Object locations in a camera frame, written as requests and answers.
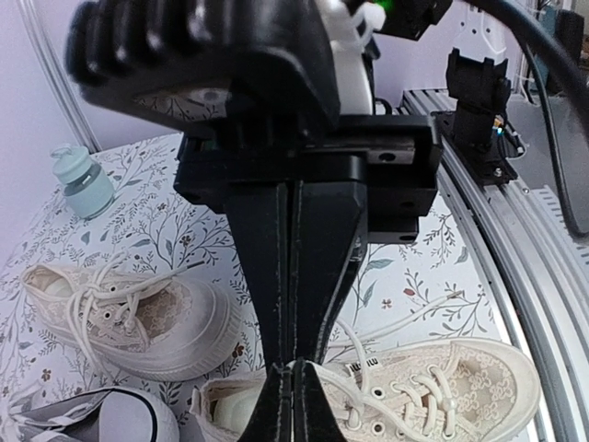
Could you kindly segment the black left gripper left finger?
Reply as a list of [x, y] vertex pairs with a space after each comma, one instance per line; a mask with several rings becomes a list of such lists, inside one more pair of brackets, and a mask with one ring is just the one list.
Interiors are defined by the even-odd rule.
[[292, 437], [293, 370], [273, 364], [239, 442], [288, 442]]

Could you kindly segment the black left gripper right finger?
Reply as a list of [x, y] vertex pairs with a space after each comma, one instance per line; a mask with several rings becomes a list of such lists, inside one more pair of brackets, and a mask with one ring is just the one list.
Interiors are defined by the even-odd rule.
[[315, 366], [302, 358], [294, 363], [293, 406], [293, 441], [346, 441], [336, 423]]

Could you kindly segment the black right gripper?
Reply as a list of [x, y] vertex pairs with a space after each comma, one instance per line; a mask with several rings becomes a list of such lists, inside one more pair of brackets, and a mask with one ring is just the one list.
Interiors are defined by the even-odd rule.
[[366, 253], [367, 215], [369, 242], [411, 244], [433, 205], [443, 151], [433, 119], [344, 116], [320, 135], [272, 117], [213, 128], [210, 140], [184, 135], [174, 189], [217, 214], [237, 190], [225, 212], [266, 367], [291, 360], [289, 195], [278, 183], [309, 182], [296, 188], [291, 234], [292, 358], [321, 363]]

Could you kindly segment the beige sneaker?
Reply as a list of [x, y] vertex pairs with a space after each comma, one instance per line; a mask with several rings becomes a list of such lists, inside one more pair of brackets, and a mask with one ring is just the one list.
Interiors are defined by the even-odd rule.
[[365, 345], [421, 314], [454, 302], [446, 293], [402, 320], [333, 346], [354, 359], [318, 367], [321, 392], [347, 441], [510, 441], [533, 419], [541, 398], [533, 362], [494, 340], [458, 337], [412, 343], [369, 354]]
[[189, 276], [189, 266], [124, 273], [125, 257], [93, 268], [38, 263], [21, 282], [46, 328], [101, 374], [111, 363], [138, 378], [182, 382], [222, 365], [240, 332], [233, 297]]

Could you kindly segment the grey sneaker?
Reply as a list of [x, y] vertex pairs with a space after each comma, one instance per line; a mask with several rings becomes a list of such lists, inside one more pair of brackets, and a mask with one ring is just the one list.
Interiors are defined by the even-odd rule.
[[111, 386], [36, 408], [38, 382], [1, 400], [3, 441], [179, 441], [170, 408], [143, 390]]

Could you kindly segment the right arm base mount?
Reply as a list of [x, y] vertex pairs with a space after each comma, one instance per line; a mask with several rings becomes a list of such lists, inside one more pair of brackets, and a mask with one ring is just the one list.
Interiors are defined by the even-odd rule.
[[507, 161], [504, 124], [511, 81], [507, 61], [477, 61], [455, 48], [448, 56], [448, 95], [456, 100], [453, 111], [434, 111], [438, 130], [471, 178], [480, 186], [502, 185], [517, 178]]

